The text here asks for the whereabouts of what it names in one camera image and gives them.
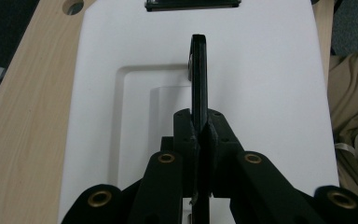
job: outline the gray carpet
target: gray carpet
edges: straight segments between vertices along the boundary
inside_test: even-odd
[[[0,6],[0,10],[1,7],[8,6],[8,4],[2,4],[2,2],[4,1],[10,2],[11,4],[18,2],[18,6],[21,5],[20,3],[22,3],[22,6],[24,6],[23,3],[24,1],[13,2],[9,0],[0,0],[0,3],[2,5]],[[38,0],[27,0],[28,5],[26,5],[26,13],[28,13],[27,14],[28,16],[23,15],[25,11],[24,9],[18,9],[17,15],[21,15],[22,20],[24,20],[23,22],[10,20],[10,17],[6,17],[10,21],[9,23],[5,23],[5,25],[12,24],[12,23],[14,24],[14,22],[12,21],[15,21],[17,26],[21,26],[18,29],[24,30],[26,28],[26,25],[28,24],[27,20],[31,18],[34,7],[36,6],[37,2]],[[13,26],[14,25],[10,25],[8,27],[17,31],[18,29],[13,28]],[[8,42],[14,41],[15,44],[4,45],[2,44],[2,41],[0,42],[0,49],[7,51],[6,54],[2,54],[1,52],[2,50],[0,51],[0,57],[1,57],[0,60],[2,60],[3,62],[7,62],[11,59],[8,58],[11,57],[11,55],[9,54],[17,47],[18,43],[20,42],[21,36],[22,36],[22,32],[17,32],[15,36],[7,40]],[[336,15],[334,17],[334,24],[333,24],[332,48],[334,49],[337,55],[348,55],[350,53],[354,53],[358,51],[358,0],[344,0],[340,8],[336,12]]]
[[[336,55],[358,52],[358,0],[343,0],[333,22],[332,48]]]

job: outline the black plastic part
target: black plastic part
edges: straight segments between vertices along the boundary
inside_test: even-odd
[[[173,9],[183,7],[238,7],[241,0],[146,0],[147,11],[153,9]]]
[[[173,150],[182,155],[183,197],[194,198],[196,187],[196,155],[200,150],[197,136],[191,122],[189,109],[183,109],[173,115]]]
[[[237,163],[241,201],[248,200],[260,223],[325,223],[267,157],[240,152]]]
[[[358,223],[358,197],[347,189],[325,186],[316,189],[317,211],[329,223]]]
[[[182,157],[157,152],[147,164],[128,223],[180,224],[182,199]]]
[[[110,192],[111,198],[106,204],[93,207],[90,205],[89,199],[96,192]],[[97,185],[91,187],[77,198],[62,224],[121,223],[121,197],[120,189],[114,186]]]
[[[215,198],[232,198],[238,186],[234,161],[243,148],[222,113],[209,109],[208,115],[209,149],[212,151],[210,170],[212,171],[213,196]]]

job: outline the black bar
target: black bar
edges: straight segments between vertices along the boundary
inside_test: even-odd
[[[145,7],[147,11],[183,7],[238,7],[240,2],[241,0],[146,0]]]
[[[191,77],[191,115],[197,134],[202,133],[208,119],[208,83],[205,35],[191,39],[189,73]]]
[[[205,141],[208,121],[208,83],[205,35],[193,35],[191,39],[189,77],[191,80],[191,119],[199,139],[200,150],[196,151],[197,197],[193,198],[192,220],[194,224],[209,223],[210,196],[210,150]]]

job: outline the black object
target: black object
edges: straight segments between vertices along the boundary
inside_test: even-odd
[[[207,224],[211,194],[230,199],[237,224],[358,223],[353,193],[327,186],[312,198],[293,188],[266,156],[243,150],[224,115],[207,107],[206,75],[205,36],[193,35],[191,113],[173,115],[173,136],[161,139],[143,179],[123,191],[109,185],[87,189],[63,224],[180,224],[182,198],[191,198],[191,223]]]
[[[241,0],[146,0],[147,11],[192,7],[238,7]]]
[[[0,0],[0,67],[8,68],[39,0]]]

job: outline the recessed area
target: recessed area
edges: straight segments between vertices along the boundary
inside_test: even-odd
[[[83,6],[83,0],[66,0],[62,5],[62,11],[68,16],[73,16],[79,13]]]

